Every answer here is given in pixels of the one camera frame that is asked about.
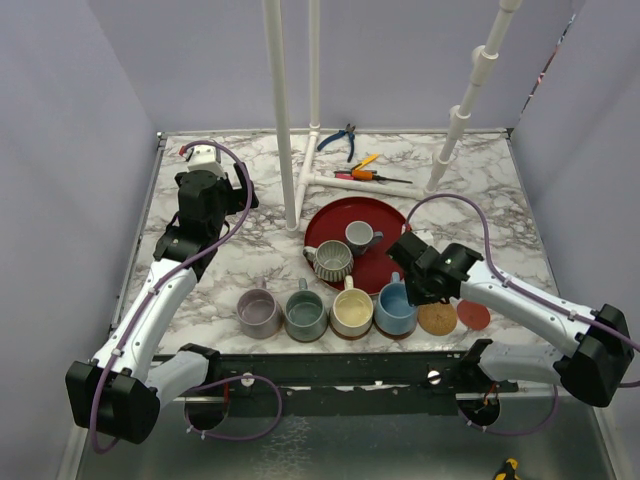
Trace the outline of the dark green mug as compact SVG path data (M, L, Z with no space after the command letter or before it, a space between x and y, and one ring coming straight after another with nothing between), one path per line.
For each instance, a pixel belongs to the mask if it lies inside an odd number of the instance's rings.
M309 343L318 340L328 327L328 313L321 297L310 290L305 278L285 305L285 329L294 340Z

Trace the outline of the thin red round coaster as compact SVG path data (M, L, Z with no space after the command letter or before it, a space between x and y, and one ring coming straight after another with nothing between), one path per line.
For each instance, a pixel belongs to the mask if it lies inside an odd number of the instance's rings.
M491 322L489 310L481 304L461 300L456 307L459 320L468 328L480 331L485 329Z

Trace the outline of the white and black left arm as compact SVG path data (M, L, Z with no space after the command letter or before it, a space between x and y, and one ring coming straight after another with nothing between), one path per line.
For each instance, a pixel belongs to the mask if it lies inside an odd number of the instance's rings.
M107 342L85 362L69 367L65 384L75 423L87 429L96 452L98 437L142 443L160 411L187 391L206 395L220 385L218 353L187 345L159 366L152 361L180 305L195 288L218 248L237 231L222 230L228 216L247 218L259 202L246 165L237 161L240 180L206 170L177 175L179 210L156 245L143 288Z

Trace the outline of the woven rattan coaster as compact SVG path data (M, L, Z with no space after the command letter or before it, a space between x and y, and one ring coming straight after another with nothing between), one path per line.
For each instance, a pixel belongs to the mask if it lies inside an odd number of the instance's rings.
M457 325L458 317L451 304L433 303L418 307L418 323L427 333L434 336L445 336Z

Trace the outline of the brown wooden coaster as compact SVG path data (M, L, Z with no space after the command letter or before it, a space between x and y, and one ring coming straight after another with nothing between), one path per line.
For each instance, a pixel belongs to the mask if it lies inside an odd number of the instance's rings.
M371 330L371 327L369 327L366 331L364 331L363 333L359 334L359 335L345 335L342 334L341 332L339 332L332 324L329 324L329 328L331 329L331 331L337 335L339 338L347 340L347 341L355 341L355 340L359 340L361 338L364 338L367 336L367 334L369 333L369 331Z
M383 329L381 329L377 324L374 324L374 327L381 335L383 335L384 337L389 338L391 340L404 340L404 339L410 337L415 331L415 327L414 327L412 330L410 330L410 331L408 331L406 333L403 333L403 334L391 334L391 333L388 333L388 332L384 331Z

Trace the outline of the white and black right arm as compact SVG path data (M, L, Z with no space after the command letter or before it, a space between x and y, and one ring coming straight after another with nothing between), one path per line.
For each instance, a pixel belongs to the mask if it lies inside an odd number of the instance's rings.
M545 346L490 342L459 367L461 383L481 391L493 381L560 385L576 399L604 408L622 386L633 358L626 318L605 304L598 310L534 288L492 267L480 253L458 243L443 251L412 232L388 251L404 273L408 300L419 306L466 300L525 327Z

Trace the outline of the lilac mug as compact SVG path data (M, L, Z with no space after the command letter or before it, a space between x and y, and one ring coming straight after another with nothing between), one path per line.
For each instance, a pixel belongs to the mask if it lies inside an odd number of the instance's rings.
M275 296L259 277L256 287L244 292L236 305L241 331L252 339L274 336L283 324L283 312Z

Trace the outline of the light blue mug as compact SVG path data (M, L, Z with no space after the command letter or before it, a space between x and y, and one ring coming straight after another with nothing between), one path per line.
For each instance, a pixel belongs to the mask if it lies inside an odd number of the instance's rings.
M417 325L417 308L408 301L405 284L398 272L379 292L375 313L375 324L391 334L403 334Z

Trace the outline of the cream yellow mug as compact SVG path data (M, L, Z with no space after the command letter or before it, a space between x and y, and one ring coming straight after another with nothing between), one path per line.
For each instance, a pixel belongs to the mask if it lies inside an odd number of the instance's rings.
M374 304L367 292L356 288L347 275L344 289L336 296L330 310L330 324L345 335L359 335L373 323Z

